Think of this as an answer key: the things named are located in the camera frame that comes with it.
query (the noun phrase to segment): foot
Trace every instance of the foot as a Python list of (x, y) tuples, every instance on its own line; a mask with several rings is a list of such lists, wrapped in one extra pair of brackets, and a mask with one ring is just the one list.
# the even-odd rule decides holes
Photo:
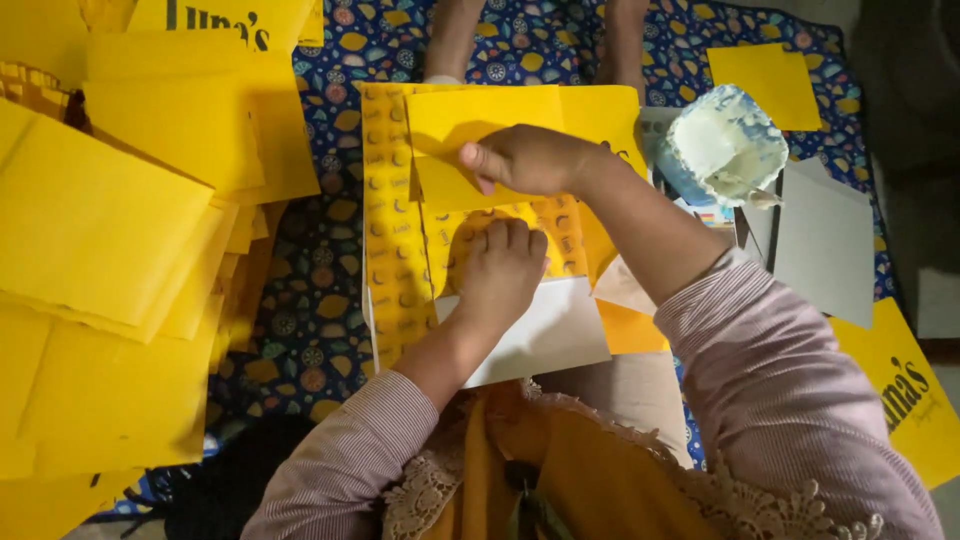
[(604, 15), (606, 53), (597, 69), (598, 85), (633, 86), (643, 104), (643, 18), (650, 0), (608, 0)]
[(443, 75), (464, 80), (475, 47), (473, 35), (485, 3), (486, 0), (438, 0), (426, 48), (424, 79)]

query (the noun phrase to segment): person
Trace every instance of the person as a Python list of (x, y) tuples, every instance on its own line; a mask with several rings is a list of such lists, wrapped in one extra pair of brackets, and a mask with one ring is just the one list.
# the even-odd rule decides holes
[[(428, 79), (462, 77), (482, 6), (440, 2)], [(641, 95), (645, 9), (607, 7), (608, 57), (619, 53), (605, 77)], [(876, 392), (814, 307), (600, 145), (517, 125), (466, 144), (460, 161), (485, 190), (569, 193), (597, 216), (684, 364), (710, 472), (664, 440), (680, 396), (675, 379), (648, 377), (663, 373), (651, 358), (565, 378), (614, 377), (628, 396), (615, 405), (633, 411), (613, 416), (529, 381), (458, 394), (543, 273), (543, 233), (499, 220), (474, 241), (452, 314), (314, 428), (243, 538), (943, 538)], [(632, 396), (609, 366), (639, 366)]]

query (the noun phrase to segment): lemon print fabric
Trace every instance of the lemon print fabric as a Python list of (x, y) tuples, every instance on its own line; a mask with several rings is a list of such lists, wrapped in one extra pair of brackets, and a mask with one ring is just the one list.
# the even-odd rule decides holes
[[(290, 203), (280, 222), (250, 351), (230, 353), (210, 378), (209, 453), (259, 416), (291, 413), (322, 420), (373, 376), (372, 337), (360, 292), (363, 215), (375, 210), (363, 198), (368, 119), (361, 114), (359, 86), (421, 82), (434, 1), (324, 3), (324, 47), (298, 47), (291, 59), (323, 194)], [(474, 30), (467, 82), (589, 84), (605, 54), (603, 13), (600, 0), (487, 0)], [(786, 134), (793, 159), (818, 158), (837, 182), (874, 193), (860, 126), (860, 88), (844, 67), (838, 29), (720, 2), (653, 0), (643, 34), (650, 106), (683, 107), (710, 89), (709, 47), (781, 43), (786, 52), (803, 54), (822, 128)], [(402, 201), (397, 204), (405, 209)], [(895, 291), (880, 225), (877, 221), (876, 296), (884, 298)], [(687, 415), (687, 449), (704, 467), (699, 431)], [(152, 498), (145, 481), (134, 492)], [(124, 500), (111, 512), (145, 509)]]

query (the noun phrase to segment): pink striped sleeve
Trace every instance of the pink striped sleeve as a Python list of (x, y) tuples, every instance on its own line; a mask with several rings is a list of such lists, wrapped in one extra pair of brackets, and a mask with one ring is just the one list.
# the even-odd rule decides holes
[(389, 370), (376, 376), (280, 465), (242, 538), (376, 537), (374, 502), (400, 478), (437, 419), (407, 378)]
[(824, 316), (742, 252), (657, 311), (684, 363), (707, 456), (788, 496), (820, 484), (839, 524), (883, 517), (883, 538), (943, 538), (913, 467), (891, 446), (879, 397)]

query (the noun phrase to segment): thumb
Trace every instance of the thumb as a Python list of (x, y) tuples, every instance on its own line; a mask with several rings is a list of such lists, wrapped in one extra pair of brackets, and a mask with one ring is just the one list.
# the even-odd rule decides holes
[(494, 183), (510, 183), (510, 161), (482, 144), (464, 144), (460, 149), (460, 163), (473, 171), (484, 195), (493, 195)]

